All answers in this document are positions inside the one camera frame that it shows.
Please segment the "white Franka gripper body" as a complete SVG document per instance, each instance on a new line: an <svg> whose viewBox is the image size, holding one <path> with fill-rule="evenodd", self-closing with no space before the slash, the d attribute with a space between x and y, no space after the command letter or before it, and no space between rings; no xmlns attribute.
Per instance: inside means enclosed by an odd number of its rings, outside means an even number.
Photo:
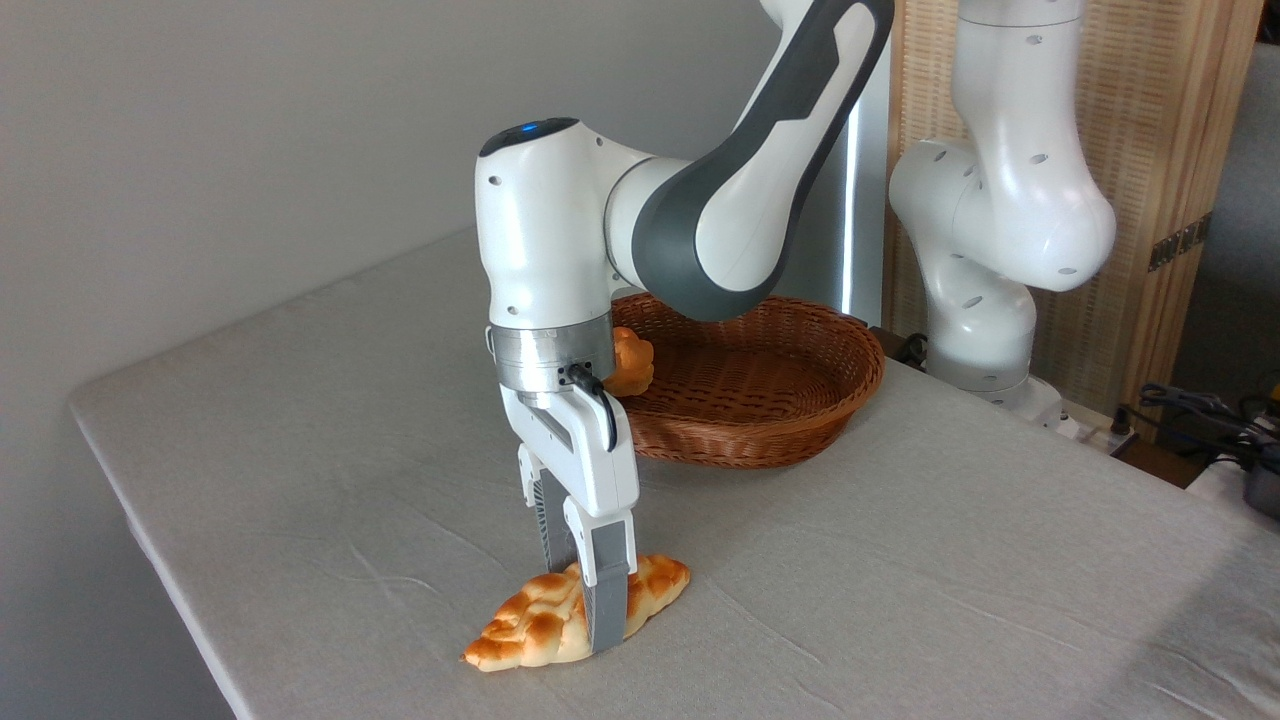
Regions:
<svg viewBox="0 0 1280 720"><path fill-rule="evenodd" d="M639 497L628 420L620 401L580 388L535 393L530 406L515 389L500 387L509 425L559 483L594 518L625 509Z"/></svg>

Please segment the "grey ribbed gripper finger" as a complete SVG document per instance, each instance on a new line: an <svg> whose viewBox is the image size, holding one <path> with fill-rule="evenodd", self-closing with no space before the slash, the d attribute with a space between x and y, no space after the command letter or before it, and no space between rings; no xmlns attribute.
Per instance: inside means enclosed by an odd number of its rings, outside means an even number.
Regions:
<svg viewBox="0 0 1280 720"><path fill-rule="evenodd" d="M536 511L547 570L563 571L577 560L563 510L568 491L526 445L518 447L518 465L526 505Z"/></svg>
<svg viewBox="0 0 1280 720"><path fill-rule="evenodd" d="M602 653L625 639L628 577L637 570L634 516L625 509L594 518L572 497L563 510L579 553L591 652Z"/></svg>

